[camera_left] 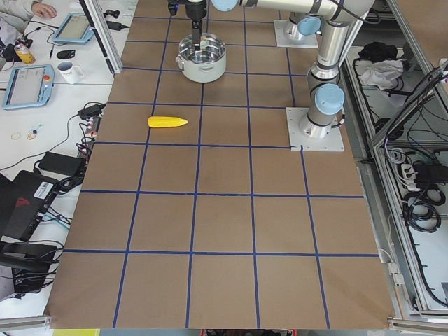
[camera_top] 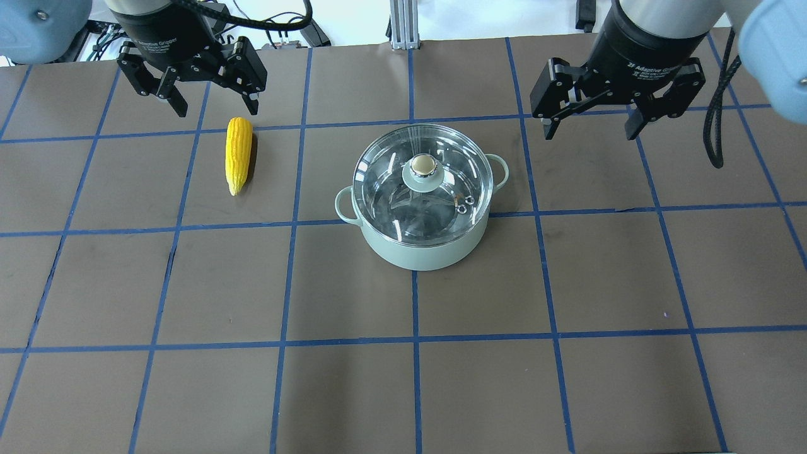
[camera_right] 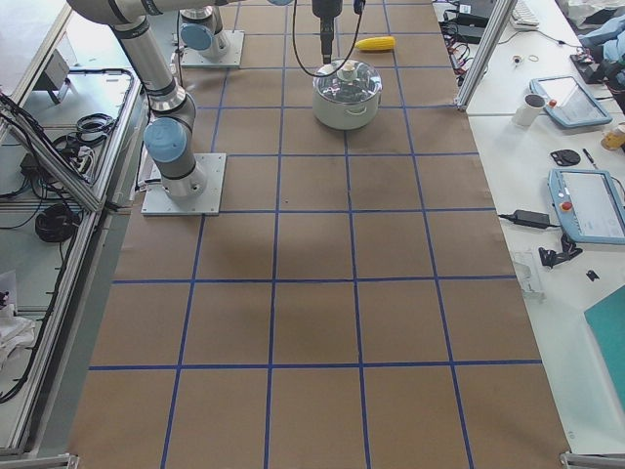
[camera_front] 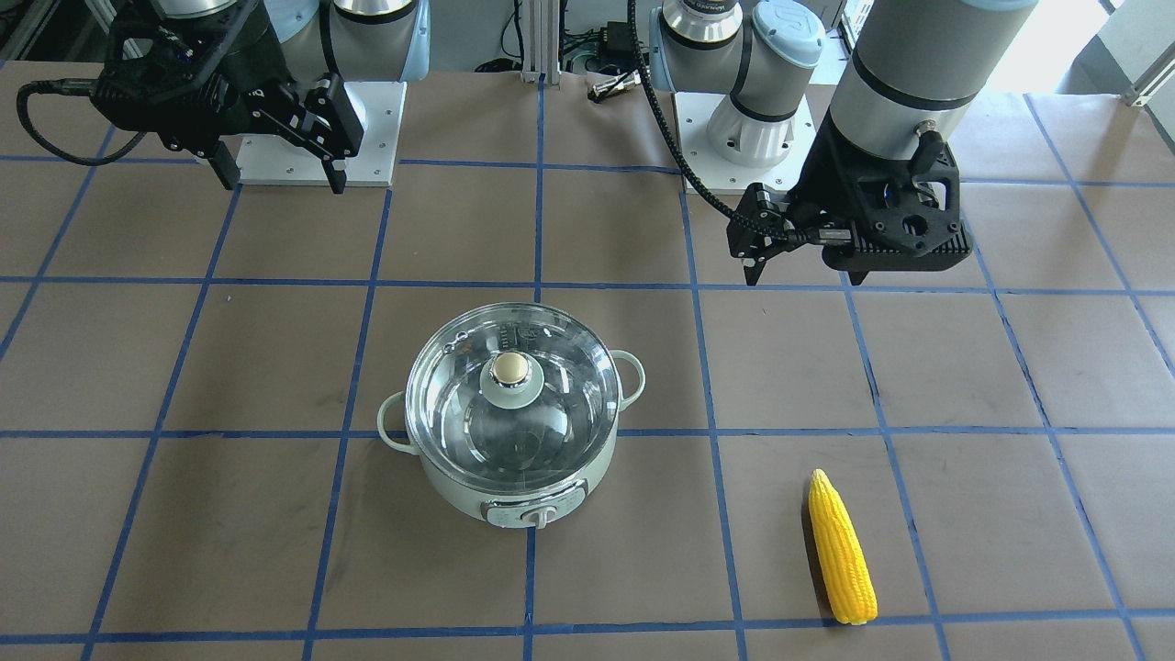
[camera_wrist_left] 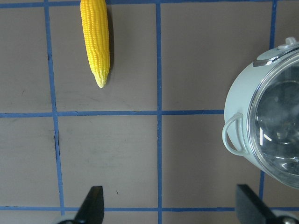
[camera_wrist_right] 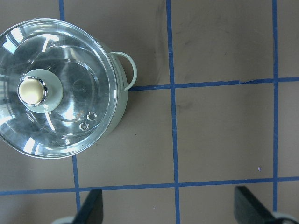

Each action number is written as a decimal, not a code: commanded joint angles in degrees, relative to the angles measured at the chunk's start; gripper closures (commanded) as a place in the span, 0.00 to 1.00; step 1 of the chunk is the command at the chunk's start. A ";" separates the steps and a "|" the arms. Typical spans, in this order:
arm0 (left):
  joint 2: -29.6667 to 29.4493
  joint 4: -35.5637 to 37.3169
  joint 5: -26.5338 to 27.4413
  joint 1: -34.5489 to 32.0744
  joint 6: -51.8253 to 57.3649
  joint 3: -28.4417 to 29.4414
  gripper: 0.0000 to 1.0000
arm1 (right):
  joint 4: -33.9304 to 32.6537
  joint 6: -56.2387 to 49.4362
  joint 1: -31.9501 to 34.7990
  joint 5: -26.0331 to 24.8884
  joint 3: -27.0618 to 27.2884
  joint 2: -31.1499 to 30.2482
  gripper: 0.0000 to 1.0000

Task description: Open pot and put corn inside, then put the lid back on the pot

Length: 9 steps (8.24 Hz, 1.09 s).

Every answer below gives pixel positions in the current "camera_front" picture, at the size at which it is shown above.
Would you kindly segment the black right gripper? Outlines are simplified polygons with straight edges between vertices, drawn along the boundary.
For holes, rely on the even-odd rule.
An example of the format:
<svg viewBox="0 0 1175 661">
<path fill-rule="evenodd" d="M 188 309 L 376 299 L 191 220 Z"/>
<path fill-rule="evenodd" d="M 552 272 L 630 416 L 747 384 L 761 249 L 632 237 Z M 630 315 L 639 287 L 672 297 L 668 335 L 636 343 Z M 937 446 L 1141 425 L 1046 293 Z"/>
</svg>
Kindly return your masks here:
<svg viewBox="0 0 1175 661">
<path fill-rule="evenodd" d="M 327 73 L 301 95 L 262 1 L 207 1 L 169 14 L 164 1 L 127 1 L 110 27 L 92 104 L 118 129 L 160 135 L 172 151 L 204 153 L 227 191 L 241 168 L 222 137 L 273 135 L 318 158 L 344 193 L 345 158 L 364 124 L 343 79 Z"/>
</svg>

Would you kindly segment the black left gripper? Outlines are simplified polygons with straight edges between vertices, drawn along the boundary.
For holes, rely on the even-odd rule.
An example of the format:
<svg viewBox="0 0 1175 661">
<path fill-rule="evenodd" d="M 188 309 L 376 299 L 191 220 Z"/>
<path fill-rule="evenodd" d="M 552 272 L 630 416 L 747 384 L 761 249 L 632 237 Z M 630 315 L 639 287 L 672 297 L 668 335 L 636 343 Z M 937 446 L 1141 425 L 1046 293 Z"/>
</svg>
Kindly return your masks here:
<svg viewBox="0 0 1175 661">
<path fill-rule="evenodd" d="M 797 231 L 855 285 L 873 272 L 941 272 L 973 254 L 956 158 L 936 130 L 918 135 L 909 158 L 880 158 L 827 116 L 790 193 L 751 184 L 734 213 L 727 247 L 747 286 L 768 259 L 799 248 Z"/>
</svg>

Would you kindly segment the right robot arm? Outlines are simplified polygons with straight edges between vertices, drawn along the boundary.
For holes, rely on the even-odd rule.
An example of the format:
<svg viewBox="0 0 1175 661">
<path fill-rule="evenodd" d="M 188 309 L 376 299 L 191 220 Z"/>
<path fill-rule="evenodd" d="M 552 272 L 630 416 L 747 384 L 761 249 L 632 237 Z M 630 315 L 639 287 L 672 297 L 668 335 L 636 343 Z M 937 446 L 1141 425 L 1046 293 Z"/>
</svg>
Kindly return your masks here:
<svg viewBox="0 0 1175 661">
<path fill-rule="evenodd" d="M 92 104 L 239 186 L 389 187 L 427 1 L 130 1 Z"/>
</svg>

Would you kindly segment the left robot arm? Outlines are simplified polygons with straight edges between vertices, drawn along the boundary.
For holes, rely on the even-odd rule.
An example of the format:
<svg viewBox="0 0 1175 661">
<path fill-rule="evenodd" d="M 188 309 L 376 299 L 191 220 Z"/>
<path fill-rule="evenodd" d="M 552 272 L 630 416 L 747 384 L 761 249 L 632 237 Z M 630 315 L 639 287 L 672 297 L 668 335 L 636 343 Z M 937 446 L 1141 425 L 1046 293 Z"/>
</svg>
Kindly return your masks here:
<svg viewBox="0 0 1175 661">
<path fill-rule="evenodd" d="M 725 204 L 689 167 L 657 92 L 721 94 L 709 144 L 727 162 L 768 167 L 792 154 L 822 21 L 798 1 L 665 1 L 634 70 L 667 149 L 726 218 L 748 286 L 768 259 L 822 247 L 859 285 L 874 272 L 944 272 L 969 258 L 951 133 L 991 79 L 1033 1 L 878 1 L 857 35 L 794 184 L 753 181 Z"/>
</svg>

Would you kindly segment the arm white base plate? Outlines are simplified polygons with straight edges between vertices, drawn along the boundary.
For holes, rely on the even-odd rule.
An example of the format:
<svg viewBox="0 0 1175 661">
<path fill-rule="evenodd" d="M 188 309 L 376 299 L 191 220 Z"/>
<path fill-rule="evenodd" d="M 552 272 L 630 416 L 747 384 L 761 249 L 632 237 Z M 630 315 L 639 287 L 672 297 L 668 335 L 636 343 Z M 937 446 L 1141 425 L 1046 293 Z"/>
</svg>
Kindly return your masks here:
<svg viewBox="0 0 1175 661">
<path fill-rule="evenodd" d="M 322 81 L 288 129 L 242 140 L 240 183 L 389 188 L 407 92 L 387 81 Z"/>
<path fill-rule="evenodd" d="M 754 183 L 788 191 L 799 181 L 817 134 L 806 96 L 781 122 L 748 119 L 727 95 L 676 93 L 673 100 L 680 150 L 709 191 L 739 196 Z"/>
</svg>

